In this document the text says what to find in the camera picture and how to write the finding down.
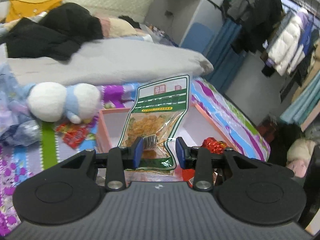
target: barcode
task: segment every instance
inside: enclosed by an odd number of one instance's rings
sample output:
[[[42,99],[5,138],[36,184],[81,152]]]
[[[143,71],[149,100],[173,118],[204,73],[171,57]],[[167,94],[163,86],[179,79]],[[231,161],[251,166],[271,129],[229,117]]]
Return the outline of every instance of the barcode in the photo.
[[[156,148],[158,138],[155,134],[146,136],[143,138],[143,149],[144,150],[151,150]]]

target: pink box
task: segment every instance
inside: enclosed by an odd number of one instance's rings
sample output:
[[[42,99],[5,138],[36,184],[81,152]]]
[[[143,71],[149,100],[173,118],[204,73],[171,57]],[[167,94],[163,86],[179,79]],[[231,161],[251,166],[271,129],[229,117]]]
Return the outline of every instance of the pink box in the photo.
[[[129,108],[103,109],[99,112],[98,131],[96,141],[100,153],[108,152],[116,147],[128,117]],[[202,145],[204,139],[214,137],[224,141],[229,147],[234,147],[231,140],[212,121],[207,113],[198,105],[192,104],[183,117],[182,125],[178,128],[175,137],[181,136],[188,146]],[[168,145],[175,153],[175,143]]]

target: plush toy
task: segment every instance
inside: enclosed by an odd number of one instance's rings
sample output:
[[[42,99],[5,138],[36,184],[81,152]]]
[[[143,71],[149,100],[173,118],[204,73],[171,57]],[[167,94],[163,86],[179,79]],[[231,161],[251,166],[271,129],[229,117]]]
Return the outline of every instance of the plush toy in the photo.
[[[291,145],[287,152],[287,168],[292,170],[295,176],[304,177],[315,146],[314,141],[305,138],[297,139]]]
[[[100,105],[99,90],[89,84],[65,87],[54,82],[26,85],[30,112],[45,122],[67,117],[72,123],[89,122]]]

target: silver bolt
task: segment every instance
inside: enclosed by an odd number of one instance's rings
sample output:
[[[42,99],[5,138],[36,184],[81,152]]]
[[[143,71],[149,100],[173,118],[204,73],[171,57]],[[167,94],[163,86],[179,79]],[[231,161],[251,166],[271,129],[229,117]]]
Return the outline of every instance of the silver bolt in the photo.
[[[109,181],[107,186],[111,189],[120,189],[123,186],[123,183],[118,180]]]
[[[199,189],[208,189],[211,187],[211,183],[205,180],[201,180],[196,183],[196,187]]]

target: red wrapped candy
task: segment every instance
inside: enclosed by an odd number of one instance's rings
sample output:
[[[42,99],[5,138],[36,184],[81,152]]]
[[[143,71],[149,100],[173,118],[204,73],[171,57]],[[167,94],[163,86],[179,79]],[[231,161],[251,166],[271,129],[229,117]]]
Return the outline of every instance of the red wrapped candy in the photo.
[[[208,137],[202,143],[202,146],[207,148],[211,153],[222,154],[227,144],[223,141],[217,141],[213,137]]]

